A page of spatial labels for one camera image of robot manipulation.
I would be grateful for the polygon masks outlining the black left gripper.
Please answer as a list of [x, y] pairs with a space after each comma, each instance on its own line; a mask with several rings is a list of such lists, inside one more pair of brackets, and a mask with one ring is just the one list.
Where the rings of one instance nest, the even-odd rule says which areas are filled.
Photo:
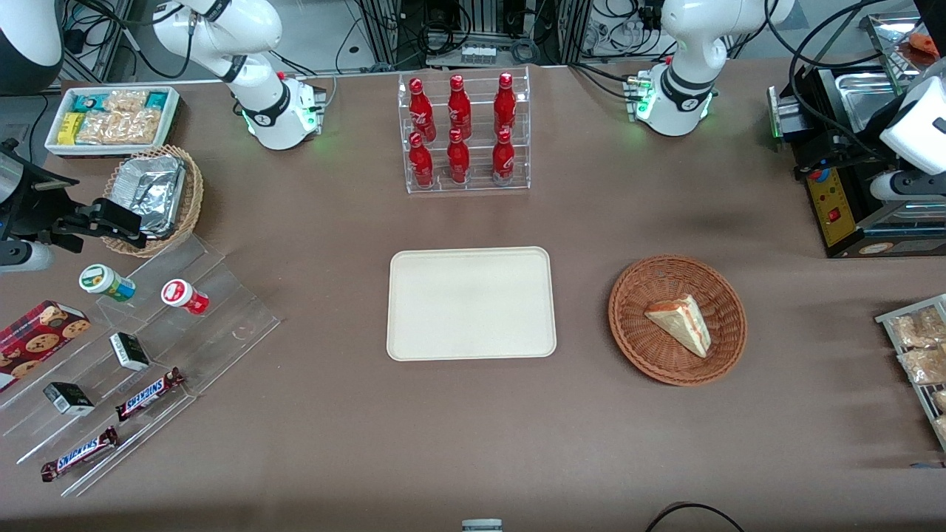
[[840, 176], [841, 169], [854, 166], [877, 166], [882, 171], [896, 169], [896, 155], [892, 149], [879, 140], [879, 135], [886, 126], [868, 126], [854, 135], [845, 135], [835, 126], [828, 129], [828, 135], [835, 148], [834, 155], [828, 159], [828, 177]]

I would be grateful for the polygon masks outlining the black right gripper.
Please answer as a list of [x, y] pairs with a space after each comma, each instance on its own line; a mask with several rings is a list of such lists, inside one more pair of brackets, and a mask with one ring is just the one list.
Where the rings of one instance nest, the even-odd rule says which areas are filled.
[[141, 216], [111, 199], [97, 198], [91, 209], [79, 209], [67, 193], [80, 181], [26, 164], [13, 193], [13, 235], [37, 239], [41, 233], [91, 236], [121, 240], [144, 249], [146, 236], [140, 230]]

